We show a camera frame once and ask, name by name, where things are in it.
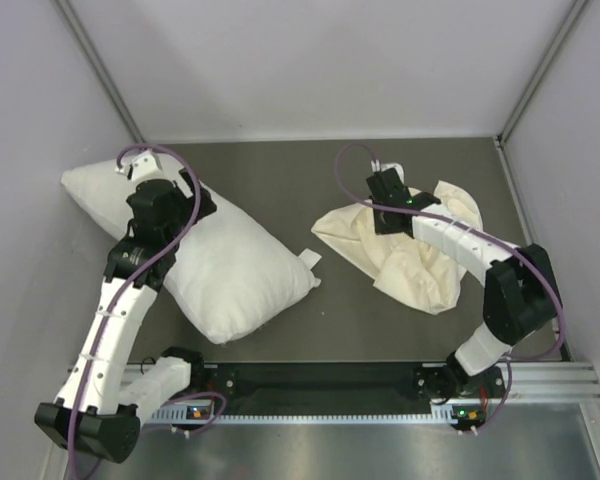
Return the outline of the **white pillow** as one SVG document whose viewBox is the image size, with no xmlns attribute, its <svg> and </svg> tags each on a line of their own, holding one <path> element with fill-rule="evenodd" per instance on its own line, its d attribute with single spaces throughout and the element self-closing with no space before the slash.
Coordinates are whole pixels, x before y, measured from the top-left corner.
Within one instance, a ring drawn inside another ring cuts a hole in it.
<svg viewBox="0 0 600 480">
<path fill-rule="evenodd" d="M 121 239 L 132 211 L 131 181 L 107 160 L 68 170 L 61 183 L 109 235 Z M 165 287 L 210 342 L 245 337 L 303 300 L 320 281 L 304 256 L 292 253 L 246 212 L 218 193 L 215 213 L 180 243 Z"/>
</svg>

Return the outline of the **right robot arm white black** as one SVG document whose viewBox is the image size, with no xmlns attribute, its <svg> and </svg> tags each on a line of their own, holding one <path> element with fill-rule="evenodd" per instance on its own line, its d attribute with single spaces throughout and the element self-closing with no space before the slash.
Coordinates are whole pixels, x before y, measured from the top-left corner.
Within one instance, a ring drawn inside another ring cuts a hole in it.
<svg viewBox="0 0 600 480">
<path fill-rule="evenodd" d="M 404 233 L 434 247 L 484 288 L 482 323 L 447 357 L 434 385 L 444 400 L 470 395 L 486 370 L 562 312 L 549 255 L 470 227 L 431 193 L 411 194 L 394 167 L 373 162 L 366 183 L 376 234 Z"/>
</svg>

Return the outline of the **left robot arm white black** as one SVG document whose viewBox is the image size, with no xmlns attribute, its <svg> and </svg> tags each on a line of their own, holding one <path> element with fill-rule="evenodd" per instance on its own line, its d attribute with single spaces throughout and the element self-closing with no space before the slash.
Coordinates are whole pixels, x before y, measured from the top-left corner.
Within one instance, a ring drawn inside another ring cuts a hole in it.
<svg viewBox="0 0 600 480">
<path fill-rule="evenodd" d="M 185 232 L 216 212 L 208 190 L 179 172 L 191 192 L 166 178 L 140 182 L 126 199 L 132 217 L 107 257 L 100 299 L 78 360 L 56 398 L 37 406 L 35 424 L 60 448 L 124 462 L 142 426 L 172 397 L 206 387 L 202 356 L 163 352 L 148 373 L 123 383 L 139 328 L 176 263 Z"/>
</svg>

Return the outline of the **cream pillowcase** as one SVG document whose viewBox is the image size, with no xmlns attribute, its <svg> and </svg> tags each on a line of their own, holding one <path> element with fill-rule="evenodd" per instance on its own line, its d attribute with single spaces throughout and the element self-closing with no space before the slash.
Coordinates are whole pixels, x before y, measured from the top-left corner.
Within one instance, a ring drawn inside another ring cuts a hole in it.
<svg viewBox="0 0 600 480">
<path fill-rule="evenodd" d="M 348 205 L 319 218 L 311 232 L 394 300 L 431 315 L 454 309 L 467 270 L 404 233 L 376 234 L 375 213 Z"/>
</svg>

